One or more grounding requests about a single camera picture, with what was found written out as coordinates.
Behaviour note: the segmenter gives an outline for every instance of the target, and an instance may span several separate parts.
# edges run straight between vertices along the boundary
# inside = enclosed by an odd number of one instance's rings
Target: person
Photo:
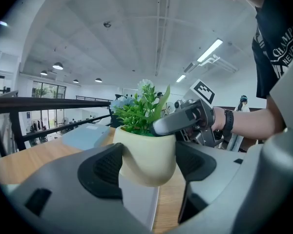
[[[234,110],[237,112],[249,112],[250,109],[248,107],[248,98],[246,96],[241,96],[240,103]],[[227,151],[238,152],[243,138],[243,136],[232,134],[227,146]]]
[[[160,102],[161,98],[163,97],[163,93],[162,92],[158,92],[157,93],[157,98],[159,99],[158,102]],[[167,108],[167,103],[165,103],[162,107],[161,110],[161,118],[168,115],[168,108]]]
[[[252,42],[257,69],[256,96],[266,99],[267,106],[255,112],[233,112],[214,107],[212,129],[253,139],[268,139],[285,128],[270,90],[293,65],[293,6],[282,0],[246,1],[257,12],[257,30]]]

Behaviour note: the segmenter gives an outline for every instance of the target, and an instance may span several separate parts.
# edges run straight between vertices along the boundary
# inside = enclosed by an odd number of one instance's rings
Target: potted plant
[[[165,105],[170,86],[156,101],[155,87],[150,80],[142,80],[134,98],[120,97],[111,102],[110,109],[123,123],[116,129],[113,143],[122,143],[123,165],[120,174],[145,186],[160,186],[173,175],[176,167],[175,135],[155,137],[149,130],[158,120]]]

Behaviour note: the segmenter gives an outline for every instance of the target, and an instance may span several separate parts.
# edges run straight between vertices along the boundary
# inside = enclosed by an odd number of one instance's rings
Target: glass window
[[[58,99],[64,99],[65,98],[65,91],[66,91],[66,87],[59,86]]]
[[[65,99],[66,87],[55,84],[33,82],[32,97]]]
[[[31,97],[41,97],[41,88],[42,88],[42,83],[34,81],[33,82],[33,89],[31,92]]]
[[[57,98],[57,92],[58,92],[58,86],[57,85],[43,83],[42,84],[41,98],[56,99]]]

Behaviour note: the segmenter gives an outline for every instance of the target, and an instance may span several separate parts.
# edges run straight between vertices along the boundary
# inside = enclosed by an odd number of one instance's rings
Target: office desk
[[[102,146],[113,142],[115,129],[111,128]],[[58,138],[44,144],[0,158],[0,183],[19,184],[42,165],[81,150],[62,144]],[[153,231],[163,233],[176,227],[185,188],[183,176],[176,166],[170,181],[160,187]]]

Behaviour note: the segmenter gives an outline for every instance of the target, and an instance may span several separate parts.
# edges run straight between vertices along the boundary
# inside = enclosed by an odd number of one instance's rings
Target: white flower
[[[143,79],[142,81],[140,81],[138,83],[138,94],[143,94],[142,87],[149,84],[150,84],[150,88],[154,87],[153,82],[148,79]]]

